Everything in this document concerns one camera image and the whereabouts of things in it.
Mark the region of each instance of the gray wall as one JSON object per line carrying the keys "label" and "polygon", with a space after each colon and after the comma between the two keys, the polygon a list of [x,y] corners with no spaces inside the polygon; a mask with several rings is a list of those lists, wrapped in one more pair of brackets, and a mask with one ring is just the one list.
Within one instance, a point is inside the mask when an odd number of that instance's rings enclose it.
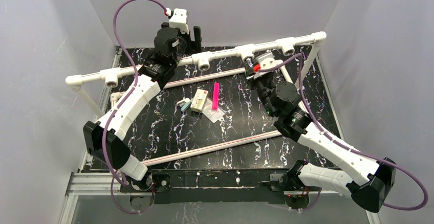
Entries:
{"label": "gray wall", "polygon": [[[434,0],[339,0],[325,27],[321,65],[346,140],[413,172],[434,196]],[[413,206],[422,192],[397,173],[387,202]],[[382,223],[432,223],[383,207]]]}
{"label": "gray wall", "polygon": [[[126,0],[90,0],[113,42],[113,13]],[[338,0],[159,0],[166,7],[185,8],[188,24],[202,28],[205,46],[272,41],[321,31]],[[127,47],[153,46],[161,8],[134,2],[119,15],[119,32]]]}
{"label": "gray wall", "polygon": [[57,223],[94,118],[64,79],[109,68],[114,44],[89,0],[0,0],[0,46],[0,222]]}

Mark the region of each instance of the purple cable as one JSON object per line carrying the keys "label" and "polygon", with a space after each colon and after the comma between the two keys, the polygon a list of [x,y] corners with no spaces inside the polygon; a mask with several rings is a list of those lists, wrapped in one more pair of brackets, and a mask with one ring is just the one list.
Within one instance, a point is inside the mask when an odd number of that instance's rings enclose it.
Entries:
{"label": "purple cable", "polygon": [[378,161],[378,162],[382,162],[382,163],[384,163],[384,164],[386,164],[386,165],[389,165],[389,166],[394,167],[394,168],[396,168],[396,169],[398,169],[398,170],[401,170],[401,171],[404,172],[406,175],[410,176],[410,178],[412,178],[412,179],[413,179],[413,180],[414,180],[414,181],[419,185],[419,187],[422,189],[422,192],[423,192],[423,200],[422,200],[422,202],[421,202],[419,205],[417,205],[417,206],[413,206],[413,207],[401,207],[401,206],[394,206],[394,205],[390,205],[390,204],[387,204],[387,203],[383,203],[384,206],[389,207],[389,208],[392,208],[392,209],[396,209],[396,210],[406,210],[406,211],[418,210],[418,209],[423,208],[423,207],[426,205],[426,203],[428,202],[428,192],[426,191],[426,188],[425,188],[425,186],[422,184],[422,182],[421,182],[419,179],[417,179],[415,175],[413,175],[411,172],[409,172],[409,171],[406,170],[405,168],[403,168],[403,167],[401,167],[401,166],[398,166],[398,165],[396,165],[396,164],[394,164],[394,163],[392,163],[392,162],[386,161],[386,160],[384,160],[384,159],[378,158],[378,157],[373,156],[373,155],[369,155],[369,154],[367,154],[367,153],[363,153],[363,152],[361,152],[361,151],[352,150],[351,148],[349,148],[349,147],[343,145],[342,143],[340,143],[340,142],[334,140],[333,137],[332,137],[331,135],[328,134],[328,131],[325,130],[325,129],[322,127],[322,125],[321,125],[321,124],[318,122],[318,120],[315,118],[315,116],[314,116],[312,110],[311,110],[310,107],[308,106],[308,102],[307,102],[307,100],[306,100],[306,98],[305,98],[305,95],[304,95],[304,93],[303,93],[303,85],[302,85],[302,81],[301,81],[301,68],[302,68],[302,66],[303,66],[303,62],[304,62],[304,59],[302,59],[302,60],[299,62],[299,65],[298,65],[298,84],[299,84],[299,87],[300,87],[299,92],[300,92],[300,94],[301,94],[301,100],[303,101],[303,104],[305,105],[306,110],[307,110],[307,112],[309,113],[309,115],[311,116],[312,121],[314,122],[315,126],[316,126],[316,127],[317,127],[321,132],[324,133],[324,136],[327,137],[327,139],[331,140],[331,141],[332,141],[333,143],[335,143],[336,145],[342,147],[342,148],[345,149],[345,150],[351,150],[351,152],[354,153],[354,154],[357,154],[357,155],[360,155],[360,156],[364,156],[364,157],[366,157],[366,158],[370,158],[370,159],[376,160],[376,161]]}
{"label": "purple cable", "polygon": [[278,70],[280,67],[286,65],[287,63],[293,61],[295,58],[298,58],[298,57],[303,57],[303,54],[301,54],[301,53],[294,54],[293,56],[291,56],[290,58],[288,58],[284,62],[276,65],[275,67],[272,67],[269,69],[259,69],[259,70],[257,70],[257,72],[274,72],[274,71]]}
{"label": "purple cable", "polygon": [[315,206],[315,204],[316,204],[316,203],[318,202],[318,200],[319,200],[319,196],[321,195],[321,190],[322,190],[322,188],[320,188],[320,189],[318,190],[318,195],[316,195],[315,201],[313,201],[312,205],[309,206],[309,207],[304,208],[303,211],[310,210],[312,207]]}
{"label": "purple cable", "polygon": [[[139,79],[138,79],[139,78],[139,73],[137,71],[136,64],[134,63],[133,58],[131,57],[131,55],[128,53],[128,51],[126,50],[125,46],[123,45],[123,43],[122,43],[122,41],[121,41],[121,39],[120,39],[120,37],[118,35],[118,29],[117,29],[117,26],[116,26],[118,14],[121,11],[121,9],[125,5],[127,5],[128,3],[134,2],[134,1],[138,1],[138,0],[127,0],[126,2],[122,3],[121,6],[119,6],[119,8],[116,10],[115,15],[113,16],[113,31],[115,33],[116,40],[118,41],[119,45],[121,46],[123,52],[127,56],[129,62],[131,63],[131,65],[133,66],[133,69],[134,69],[134,84],[133,84],[133,87],[128,91],[128,93],[119,102],[119,104],[117,105],[118,109],[127,100],[127,98],[133,93],[133,91],[135,90],[135,88],[137,86],[137,82],[139,81]],[[160,7],[163,8],[164,14],[166,14],[166,8],[159,1],[157,1],[157,0],[145,0],[145,1],[151,1],[151,2],[154,2],[154,3],[158,4]],[[110,114],[110,116],[108,117],[107,123],[105,124],[104,131],[102,132],[102,152],[104,154],[105,163],[107,164],[109,171],[112,173],[113,178],[116,179],[121,185],[126,186],[128,184],[128,182],[126,182],[125,179],[124,179],[124,181],[121,180],[119,178],[119,176],[116,174],[115,169],[113,168],[112,164],[110,163],[109,155],[107,153],[107,145],[106,145],[106,143],[107,143],[107,140],[106,140],[107,139],[107,130],[108,130],[109,124],[112,121],[113,117],[115,116],[116,112],[117,112],[117,110],[114,110],[112,112],[112,114]]]}
{"label": "purple cable", "polygon": [[143,210],[139,210],[139,211],[130,211],[130,210],[126,210],[123,207],[121,207],[118,202],[115,199],[115,195],[113,193],[113,183],[115,182],[115,178],[112,178],[112,183],[110,184],[110,195],[112,196],[112,200],[115,203],[116,207],[118,207],[118,209],[120,209],[121,211],[127,213],[127,214],[140,214],[141,212],[145,212],[146,210],[148,210],[150,207],[154,206],[154,204],[144,208]]}

